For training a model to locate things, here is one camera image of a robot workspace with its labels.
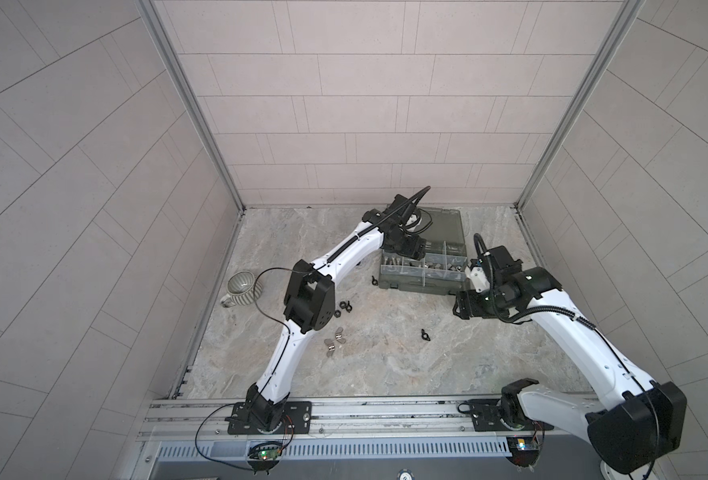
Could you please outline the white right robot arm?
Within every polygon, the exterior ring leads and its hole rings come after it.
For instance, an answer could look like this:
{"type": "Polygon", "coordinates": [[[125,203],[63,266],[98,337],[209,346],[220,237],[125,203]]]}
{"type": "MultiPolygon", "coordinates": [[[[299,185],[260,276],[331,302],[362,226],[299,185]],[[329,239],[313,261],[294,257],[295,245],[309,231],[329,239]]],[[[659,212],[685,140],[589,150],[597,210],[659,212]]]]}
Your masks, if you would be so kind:
{"type": "Polygon", "coordinates": [[[623,354],[574,303],[546,269],[523,269],[504,246],[477,252],[465,270],[470,287],[453,313],[543,328],[588,380],[593,397],[566,394],[524,378],[501,390],[498,410],[510,430],[534,427],[534,443],[549,424],[589,443],[606,479],[652,479],[656,461],[681,443],[687,399],[672,382],[659,383],[623,354]]]}

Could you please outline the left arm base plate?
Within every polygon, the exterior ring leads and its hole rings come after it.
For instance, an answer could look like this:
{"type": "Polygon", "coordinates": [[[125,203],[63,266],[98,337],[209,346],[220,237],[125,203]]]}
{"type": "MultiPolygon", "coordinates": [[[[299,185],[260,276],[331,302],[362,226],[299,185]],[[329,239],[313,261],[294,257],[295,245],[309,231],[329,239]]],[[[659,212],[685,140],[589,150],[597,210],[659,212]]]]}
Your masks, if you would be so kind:
{"type": "Polygon", "coordinates": [[[311,414],[312,403],[309,401],[239,402],[225,419],[229,422],[229,435],[270,435],[285,430],[307,434],[311,414]]]}

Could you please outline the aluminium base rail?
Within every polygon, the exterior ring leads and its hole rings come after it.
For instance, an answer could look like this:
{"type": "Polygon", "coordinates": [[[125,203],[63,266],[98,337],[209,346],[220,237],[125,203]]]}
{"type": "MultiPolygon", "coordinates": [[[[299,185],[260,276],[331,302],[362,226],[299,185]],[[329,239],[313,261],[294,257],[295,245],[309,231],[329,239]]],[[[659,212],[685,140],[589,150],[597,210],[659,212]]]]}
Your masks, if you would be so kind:
{"type": "MultiPolygon", "coordinates": [[[[475,432],[471,419],[457,412],[457,405],[470,399],[500,400],[498,395],[444,396],[385,396],[385,397],[318,397],[292,398],[289,401],[312,403],[310,431],[307,434],[285,430],[270,435],[229,435],[226,416],[232,413],[237,400],[170,400],[154,401],[140,427],[142,439],[194,440],[202,439],[337,439],[337,438],[396,438],[449,436],[515,436],[545,430],[475,432]]],[[[565,433],[544,413],[524,414],[518,420],[531,420],[552,425],[565,433]]]]}

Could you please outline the green plastic organizer box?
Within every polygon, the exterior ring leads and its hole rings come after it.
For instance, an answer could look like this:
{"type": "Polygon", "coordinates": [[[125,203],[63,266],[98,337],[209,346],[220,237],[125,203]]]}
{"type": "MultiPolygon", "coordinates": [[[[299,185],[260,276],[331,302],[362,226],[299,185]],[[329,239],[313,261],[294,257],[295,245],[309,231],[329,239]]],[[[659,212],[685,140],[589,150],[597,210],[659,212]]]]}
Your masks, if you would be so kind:
{"type": "Polygon", "coordinates": [[[466,286],[468,264],[462,215],[458,209],[426,208],[410,218],[419,220],[411,232],[426,241],[420,260],[383,252],[378,284],[381,289],[455,295],[466,286]]]}

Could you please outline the right circuit board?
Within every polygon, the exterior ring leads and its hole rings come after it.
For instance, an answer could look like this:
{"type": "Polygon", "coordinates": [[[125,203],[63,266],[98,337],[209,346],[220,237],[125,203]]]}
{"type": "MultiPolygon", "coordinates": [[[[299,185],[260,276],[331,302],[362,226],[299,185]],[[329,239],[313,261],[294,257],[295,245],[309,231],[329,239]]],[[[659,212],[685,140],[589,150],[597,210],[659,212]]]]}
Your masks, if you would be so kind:
{"type": "Polygon", "coordinates": [[[518,468],[533,469],[540,457],[539,442],[532,436],[507,437],[506,441],[510,451],[509,462],[518,468]]]}

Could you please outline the left circuit board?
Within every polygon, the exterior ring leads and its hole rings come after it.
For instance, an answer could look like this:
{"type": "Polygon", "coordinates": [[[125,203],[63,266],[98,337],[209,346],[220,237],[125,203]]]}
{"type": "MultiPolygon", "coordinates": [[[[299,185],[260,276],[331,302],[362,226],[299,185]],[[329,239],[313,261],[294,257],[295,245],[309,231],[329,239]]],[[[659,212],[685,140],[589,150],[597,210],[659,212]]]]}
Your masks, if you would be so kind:
{"type": "Polygon", "coordinates": [[[277,461],[284,449],[284,444],[280,441],[268,441],[250,447],[248,460],[253,462],[274,462],[277,461]]]}

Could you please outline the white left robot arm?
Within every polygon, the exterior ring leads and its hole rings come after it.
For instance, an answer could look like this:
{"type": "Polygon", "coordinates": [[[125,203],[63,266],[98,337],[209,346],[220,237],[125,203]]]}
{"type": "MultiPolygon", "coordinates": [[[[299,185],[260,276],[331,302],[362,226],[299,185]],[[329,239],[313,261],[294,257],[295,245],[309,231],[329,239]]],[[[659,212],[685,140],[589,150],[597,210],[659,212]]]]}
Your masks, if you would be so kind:
{"type": "Polygon", "coordinates": [[[367,256],[385,250],[412,260],[426,254],[426,240],[416,226],[419,202],[428,186],[410,197],[397,195],[385,210],[366,212],[356,228],[331,251],[312,262],[298,261],[284,295],[281,337],[260,379],[247,391],[239,423],[274,432],[284,418],[294,374],[309,341],[332,319],[337,309],[336,287],[367,256]]]}

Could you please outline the silver wing nut pair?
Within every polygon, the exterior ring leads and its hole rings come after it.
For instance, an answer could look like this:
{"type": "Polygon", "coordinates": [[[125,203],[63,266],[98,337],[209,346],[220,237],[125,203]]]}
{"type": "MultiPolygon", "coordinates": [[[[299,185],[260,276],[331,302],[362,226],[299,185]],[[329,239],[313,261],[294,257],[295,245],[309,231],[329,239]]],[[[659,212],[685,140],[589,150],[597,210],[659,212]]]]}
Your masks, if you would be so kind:
{"type": "Polygon", "coordinates": [[[327,338],[324,340],[324,344],[327,348],[326,356],[332,358],[336,349],[339,346],[345,345],[347,343],[347,338],[344,336],[344,328],[339,327],[332,338],[327,338]]]}

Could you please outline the circuit board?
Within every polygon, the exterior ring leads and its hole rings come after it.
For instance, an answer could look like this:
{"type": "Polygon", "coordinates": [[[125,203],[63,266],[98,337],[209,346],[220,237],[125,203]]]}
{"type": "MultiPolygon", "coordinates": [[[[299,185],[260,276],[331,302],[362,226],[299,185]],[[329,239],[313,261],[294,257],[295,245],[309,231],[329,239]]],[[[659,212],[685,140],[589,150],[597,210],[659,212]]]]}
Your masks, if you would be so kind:
{"type": "Polygon", "coordinates": [[[510,451],[509,462],[518,468],[533,469],[540,457],[539,442],[532,436],[507,437],[506,441],[510,451]]]}
{"type": "Polygon", "coordinates": [[[280,441],[268,441],[250,447],[248,460],[253,462],[274,462],[277,461],[284,449],[284,444],[280,441]]]}

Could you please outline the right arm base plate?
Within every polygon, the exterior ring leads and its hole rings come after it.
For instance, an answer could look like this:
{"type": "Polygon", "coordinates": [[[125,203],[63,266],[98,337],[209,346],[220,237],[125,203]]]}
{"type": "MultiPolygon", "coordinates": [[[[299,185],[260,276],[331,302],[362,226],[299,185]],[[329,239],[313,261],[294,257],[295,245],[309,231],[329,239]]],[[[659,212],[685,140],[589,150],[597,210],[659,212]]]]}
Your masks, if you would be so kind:
{"type": "Polygon", "coordinates": [[[548,423],[533,422],[528,419],[515,420],[513,424],[507,423],[503,417],[500,400],[497,398],[463,400],[457,405],[456,410],[471,419],[475,432],[535,432],[536,430],[551,431],[554,429],[548,423]]]}

